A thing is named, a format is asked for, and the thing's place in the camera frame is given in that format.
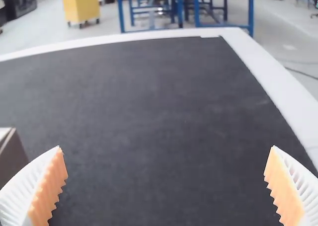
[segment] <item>concrete floor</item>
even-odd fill
[[[247,21],[247,0],[229,0],[229,20]],[[310,19],[313,10],[277,0],[255,0],[255,40],[285,67],[318,78],[318,18]],[[129,23],[127,5],[126,23]],[[137,26],[144,27],[143,22]],[[101,24],[79,30],[68,28],[62,0],[45,0],[38,8],[4,26],[0,36],[0,54],[34,46],[79,38],[119,33],[117,4],[101,8]],[[318,100],[318,81],[297,72],[291,74]],[[307,150],[318,167],[318,148]]]

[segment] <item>black felt surface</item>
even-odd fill
[[[0,63],[0,126],[32,158],[60,144],[51,226],[278,226],[273,144],[314,167],[222,38],[109,44]]]

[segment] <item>yellow cabinet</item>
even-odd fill
[[[82,23],[94,18],[97,23],[99,22],[98,0],[63,0],[63,5],[69,24],[70,22]]]

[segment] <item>blue shelving unit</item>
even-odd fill
[[[196,27],[240,27],[247,29],[250,36],[254,33],[254,0],[248,0],[248,23],[246,25],[237,25],[228,21],[228,0],[223,0],[222,6],[215,6],[213,0],[185,0],[185,19],[187,20],[189,9],[194,10],[194,22]],[[200,20],[200,10],[204,10],[215,21],[213,24],[202,23]],[[223,18],[219,19],[215,15],[215,10],[223,12]]]
[[[245,25],[237,25],[229,22],[228,0],[223,0],[223,5],[221,6],[215,6],[213,0],[160,0],[160,2],[158,2],[158,0],[128,1],[131,26],[135,26],[136,15],[147,14],[149,17],[149,28],[147,30],[162,30],[162,28],[157,28],[155,26],[156,14],[157,12],[161,12],[169,14],[171,23],[175,23],[175,17],[177,16],[178,27],[182,28],[183,20],[188,21],[189,11],[193,10],[195,27],[240,27],[247,29],[250,36],[253,36],[254,0],[248,0],[248,23]],[[131,32],[125,29],[123,0],[118,0],[118,10],[121,32]],[[216,15],[216,10],[220,10],[222,12],[222,18],[219,18]],[[205,14],[210,15],[214,19],[215,23],[202,23],[200,20],[200,14],[202,13],[201,11],[203,11]]]
[[[163,28],[155,26],[156,13],[161,12],[169,14],[171,23],[175,23],[175,16],[177,16],[178,27],[183,27],[182,0],[128,0],[128,2],[131,26],[135,26],[136,15],[147,14],[149,17],[149,29],[147,30],[162,30]],[[127,31],[125,28],[123,0],[118,0],[118,11],[121,32],[136,32]]]

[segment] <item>orange serrated pad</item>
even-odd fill
[[[55,203],[59,201],[59,194],[62,193],[62,186],[67,178],[63,152],[59,148],[48,164],[28,210],[33,226],[48,225],[48,220],[52,217],[51,212],[56,209]]]
[[[275,147],[270,150],[264,180],[268,183],[267,188],[271,190],[270,196],[274,198],[276,212],[281,216],[279,222],[284,226],[297,226],[305,211],[288,168]]]

